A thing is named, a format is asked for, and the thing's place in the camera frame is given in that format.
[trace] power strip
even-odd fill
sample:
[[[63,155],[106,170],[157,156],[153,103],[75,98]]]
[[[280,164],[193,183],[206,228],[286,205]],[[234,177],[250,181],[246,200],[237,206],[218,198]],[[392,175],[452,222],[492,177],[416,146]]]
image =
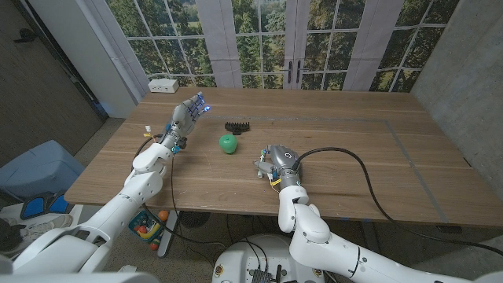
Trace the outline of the power strip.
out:
[[[153,79],[149,83],[149,89],[152,92],[172,94],[178,89],[178,81],[176,79]]]

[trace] gray wall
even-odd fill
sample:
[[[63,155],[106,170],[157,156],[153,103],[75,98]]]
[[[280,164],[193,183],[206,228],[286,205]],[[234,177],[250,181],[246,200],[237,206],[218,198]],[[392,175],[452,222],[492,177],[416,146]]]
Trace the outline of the gray wall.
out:
[[[461,0],[411,93],[503,200],[503,2]]]

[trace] door handle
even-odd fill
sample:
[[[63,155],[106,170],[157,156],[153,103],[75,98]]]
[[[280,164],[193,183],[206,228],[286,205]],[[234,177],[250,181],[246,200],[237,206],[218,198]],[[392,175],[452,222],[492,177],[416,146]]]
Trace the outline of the door handle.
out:
[[[297,83],[299,83],[300,80],[300,71],[309,71],[308,68],[301,68],[300,67],[300,60],[297,62]]]
[[[288,62],[288,69],[282,70],[283,72],[288,71],[288,83],[292,82],[292,62]]]
[[[20,39],[15,39],[15,43],[24,43],[24,42],[32,42],[36,38],[38,38],[37,34],[27,28],[21,28],[19,30]]]

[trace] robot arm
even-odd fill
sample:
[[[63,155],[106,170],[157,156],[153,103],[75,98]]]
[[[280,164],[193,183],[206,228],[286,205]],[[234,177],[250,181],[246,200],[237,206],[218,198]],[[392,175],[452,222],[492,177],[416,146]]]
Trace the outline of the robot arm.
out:
[[[134,158],[123,189],[87,222],[43,234],[17,257],[14,274],[89,273],[105,266],[113,241],[138,209],[163,187],[164,163],[185,148],[199,117],[209,110],[202,93],[182,102],[159,143]]]
[[[270,154],[273,163],[261,158],[255,166],[263,174],[273,175],[271,184],[279,181],[278,224],[283,232],[295,231],[289,250],[298,263],[341,274],[356,283],[470,282],[408,268],[331,233],[316,206],[307,205],[307,191],[297,171],[292,170],[299,158],[297,153],[283,145],[268,145],[264,152]]]

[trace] orange ball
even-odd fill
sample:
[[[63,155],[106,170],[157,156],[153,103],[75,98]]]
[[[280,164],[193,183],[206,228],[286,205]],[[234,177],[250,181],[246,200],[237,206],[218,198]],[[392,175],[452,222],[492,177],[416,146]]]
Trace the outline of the orange ball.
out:
[[[155,244],[155,243],[150,243],[150,249],[153,250],[153,251],[157,251],[157,249],[159,248],[159,245]]]
[[[169,215],[169,213],[167,211],[159,211],[159,214],[157,214],[157,217],[159,217],[159,219],[161,219],[163,221],[166,221],[168,215]]]

